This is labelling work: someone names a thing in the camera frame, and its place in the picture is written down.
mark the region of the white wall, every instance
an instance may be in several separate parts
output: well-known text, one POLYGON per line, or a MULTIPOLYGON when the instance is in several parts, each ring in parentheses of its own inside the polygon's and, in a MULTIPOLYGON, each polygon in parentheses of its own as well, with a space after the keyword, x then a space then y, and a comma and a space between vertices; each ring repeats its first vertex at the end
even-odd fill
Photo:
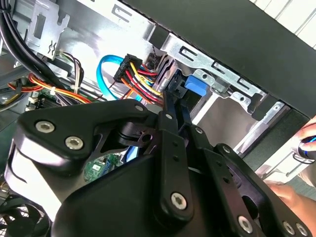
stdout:
POLYGON ((250 0, 316 49, 316 0, 250 0))

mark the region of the black mechanical arm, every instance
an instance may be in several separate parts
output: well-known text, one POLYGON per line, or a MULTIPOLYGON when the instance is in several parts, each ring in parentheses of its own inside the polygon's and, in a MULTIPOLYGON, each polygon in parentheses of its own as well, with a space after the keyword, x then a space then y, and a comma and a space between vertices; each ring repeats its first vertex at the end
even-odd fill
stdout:
POLYGON ((89 160, 140 148, 62 202, 53 237, 312 236, 230 147, 212 147, 168 92, 158 115, 120 100, 27 112, 17 126, 6 172, 14 174, 19 152, 58 178, 55 185, 79 176, 89 160))

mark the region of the blue tab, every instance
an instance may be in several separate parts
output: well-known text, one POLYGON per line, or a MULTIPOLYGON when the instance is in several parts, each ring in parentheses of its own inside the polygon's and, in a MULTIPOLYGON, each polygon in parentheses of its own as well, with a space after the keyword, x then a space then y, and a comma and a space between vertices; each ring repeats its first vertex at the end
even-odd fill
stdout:
POLYGON ((191 75, 186 81, 185 88, 200 96, 204 96, 206 95, 208 85, 191 75))

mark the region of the hand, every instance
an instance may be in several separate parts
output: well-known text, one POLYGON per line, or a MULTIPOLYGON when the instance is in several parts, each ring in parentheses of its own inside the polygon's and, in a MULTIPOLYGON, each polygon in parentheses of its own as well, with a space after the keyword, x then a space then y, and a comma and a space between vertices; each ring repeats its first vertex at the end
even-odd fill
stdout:
MULTIPOLYGON (((299 130, 294 139, 303 140, 307 137, 316 135, 316 116, 312 118, 301 130, 299 130)), ((316 151, 316 141, 309 142, 301 146, 302 150, 310 152, 316 151)))
POLYGON ((293 211, 302 202, 301 197, 288 185, 268 185, 271 190, 293 211))
POLYGON ((316 201, 295 193, 294 189, 287 185, 269 185, 269 187, 316 237, 316 201))

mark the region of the fan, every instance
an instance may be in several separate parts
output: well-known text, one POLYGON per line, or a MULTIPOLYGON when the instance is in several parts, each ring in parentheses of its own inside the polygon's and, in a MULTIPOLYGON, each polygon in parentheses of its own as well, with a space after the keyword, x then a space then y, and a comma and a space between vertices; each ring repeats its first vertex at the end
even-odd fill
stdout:
POLYGON ((9 196, 0 205, 0 216, 0 236, 4 237, 42 237, 50 226, 42 208, 19 196, 9 196))

